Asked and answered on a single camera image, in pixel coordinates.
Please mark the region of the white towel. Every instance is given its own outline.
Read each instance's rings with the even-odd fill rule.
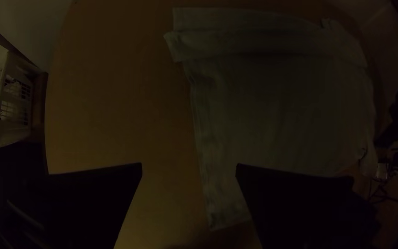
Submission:
[[[191,83],[212,230],[250,218],[237,163],[323,177],[360,159],[377,164],[366,59],[339,23],[232,9],[173,13],[165,39]]]

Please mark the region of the white cloth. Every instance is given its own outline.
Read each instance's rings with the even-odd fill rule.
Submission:
[[[212,230],[250,218],[238,163],[324,177],[359,159],[377,165],[366,59],[339,23],[179,8],[165,39],[191,83]]]

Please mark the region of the black cable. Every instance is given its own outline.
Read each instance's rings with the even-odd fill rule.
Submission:
[[[371,194],[373,180],[376,181],[376,182],[380,182],[380,184],[377,187],[377,189],[374,191],[374,193]],[[375,204],[378,204],[378,203],[382,203],[382,202],[384,202],[386,200],[390,200],[390,201],[398,203],[398,199],[389,197],[388,196],[388,192],[386,191],[386,189],[384,189],[384,187],[388,184],[388,182],[389,182],[389,180],[387,180],[387,181],[380,180],[379,181],[377,179],[371,178],[371,180],[369,182],[369,193],[368,193],[368,202],[369,203],[371,203],[372,205],[375,205]],[[376,195],[379,191],[383,192],[382,196]],[[378,200],[378,201],[375,201],[375,202],[371,202],[371,199],[374,198],[374,197],[381,198],[381,199]]]
[[[377,202],[372,202],[371,204],[381,203],[381,202],[384,202],[386,200],[390,200],[390,201],[393,201],[393,202],[398,202],[398,199],[392,198],[392,197],[389,197],[389,196],[375,196],[375,197],[382,198],[382,200],[377,201]]]

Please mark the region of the floor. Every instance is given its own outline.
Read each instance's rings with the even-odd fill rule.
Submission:
[[[379,66],[375,63],[375,54],[369,50],[369,39],[365,39],[361,33],[361,29],[358,27],[354,19],[328,4],[323,5],[322,12],[326,17],[339,20],[350,33],[360,40],[362,44],[365,54],[370,62],[370,76],[375,82],[375,105],[377,110],[376,133],[379,133],[390,122],[390,118],[386,111],[388,105],[388,101],[386,101],[386,99],[388,99],[386,97],[386,95],[388,95],[388,90],[386,89],[397,89],[398,86],[391,85],[388,87],[388,85],[385,85],[385,80],[382,80],[381,78],[385,75],[381,73]],[[37,141],[38,138],[41,139],[41,132],[38,132],[37,130],[35,136],[35,138],[32,138],[34,141]],[[387,151],[379,151],[379,153],[381,155],[388,154]],[[364,198],[367,198],[369,194],[370,180],[360,174],[357,165],[353,165],[349,169],[345,170],[344,174],[354,176],[354,191]],[[375,190],[376,187],[377,183],[373,183],[371,188],[372,191]],[[388,190],[389,196],[398,198],[398,178],[391,180],[386,189]],[[375,237],[374,244],[378,248],[382,249],[392,248],[398,238],[398,203],[386,201],[384,203],[377,204],[376,207],[378,209],[377,219],[382,224],[382,228]],[[204,232],[204,235],[197,234],[195,239],[193,239],[189,244],[173,246],[171,248],[251,248],[253,245],[258,247],[258,240],[256,239],[256,234],[254,233],[252,224],[247,223],[216,231],[210,235],[208,232]]]

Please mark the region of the table surface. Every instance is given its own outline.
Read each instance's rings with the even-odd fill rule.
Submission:
[[[189,84],[163,39],[175,6],[336,15],[322,0],[77,1],[47,85],[49,172],[142,163],[116,248],[260,248],[251,222],[208,231]]]

